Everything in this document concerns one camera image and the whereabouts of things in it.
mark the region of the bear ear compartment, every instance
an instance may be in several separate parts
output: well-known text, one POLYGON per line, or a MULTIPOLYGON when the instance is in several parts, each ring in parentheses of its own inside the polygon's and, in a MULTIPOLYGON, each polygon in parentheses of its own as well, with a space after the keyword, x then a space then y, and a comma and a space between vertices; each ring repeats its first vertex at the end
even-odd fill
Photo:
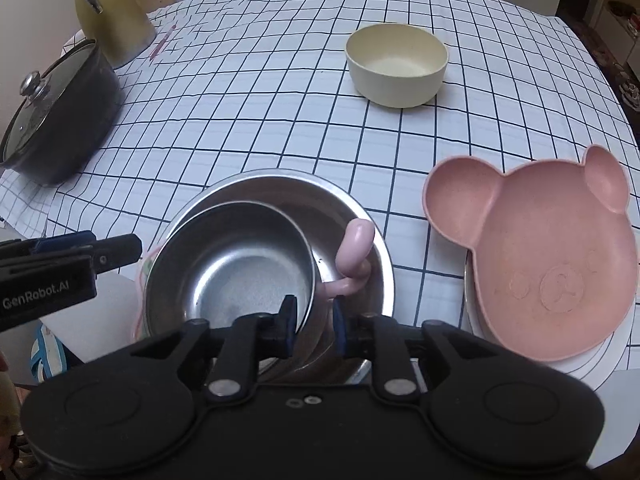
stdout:
POLYGON ((625 213, 629 185, 624 170, 605 148, 590 146, 582 160, 587 186, 602 204, 614 213, 625 213))
POLYGON ((445 238, 470 249, 478 241, 501 179, 498 170, 478 158, 448 158, 431 170, 424 184, 424 213, 445 238))

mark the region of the pink bear-shaped plate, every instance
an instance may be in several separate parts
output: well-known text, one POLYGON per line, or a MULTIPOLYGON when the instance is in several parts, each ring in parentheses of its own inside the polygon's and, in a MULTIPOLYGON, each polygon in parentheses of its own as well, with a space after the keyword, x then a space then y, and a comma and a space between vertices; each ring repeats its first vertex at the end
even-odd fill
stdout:
POLYGON ((638 281, 615 157, 539 160, 507 174, 471 156, 443 160, 424 185, 431 225, 473 254, 478 304, 506 348, 557 361, 593 348, 625 318, 638 281))

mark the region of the grid pattern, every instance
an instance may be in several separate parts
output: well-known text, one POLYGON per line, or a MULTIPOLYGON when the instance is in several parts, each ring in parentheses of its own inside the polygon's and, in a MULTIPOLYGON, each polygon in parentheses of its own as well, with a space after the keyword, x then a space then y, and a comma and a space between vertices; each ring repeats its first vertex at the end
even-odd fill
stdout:
MULTIPOLYGON (((134 232, 148 248, 222 178, 307 171, 376 221, 394 264, 398 321, 459 326, 465 250, 433 231, 420 205, 439 160, 475 155, 507 171, 603 145, 629 176, 640 233, 638 148, 600 70, 558 18, 500 0, 186 0, 151 16, 158 38, 117 71, 126 104, 81 173, 37 191, 3 177, 0 215, 19 231, 47 216, 47 235, 134 232), (448 46, 445 83, 427 105, 390 110, 354 89, 345 42, 377 22, 425 27, 448 46)), ((619 367, 640 367, 640 323, 619 367)))

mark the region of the white plate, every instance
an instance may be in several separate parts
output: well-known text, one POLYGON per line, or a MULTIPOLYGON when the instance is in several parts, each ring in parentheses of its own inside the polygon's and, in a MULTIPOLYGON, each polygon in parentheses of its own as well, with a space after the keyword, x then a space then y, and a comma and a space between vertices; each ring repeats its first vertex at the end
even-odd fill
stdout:
MULTIPOLYGON (((616 331, 601 344, 580 355, 547 363, 547 365, 580 379, 588 387, 596 390, 615 370, 625 351, 634 322, 634 305, 635 303, 631 305, 625 319, 616 331)), ((484 317, 478 308, 471 253, 467 253, 465 262, 465 307, 471 332, 487 341, 499 344, 486 325, 484 317)))

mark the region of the cream bowl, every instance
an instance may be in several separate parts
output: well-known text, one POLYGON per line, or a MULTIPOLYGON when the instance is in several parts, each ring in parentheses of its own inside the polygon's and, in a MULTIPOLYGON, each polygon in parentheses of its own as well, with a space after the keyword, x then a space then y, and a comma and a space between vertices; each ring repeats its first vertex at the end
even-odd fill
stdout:
POLYGON ((423 28, 378 23, 356 30, 345 47, 358 92, 390 108, 412 108, 440 90, 449 51, 423 28))

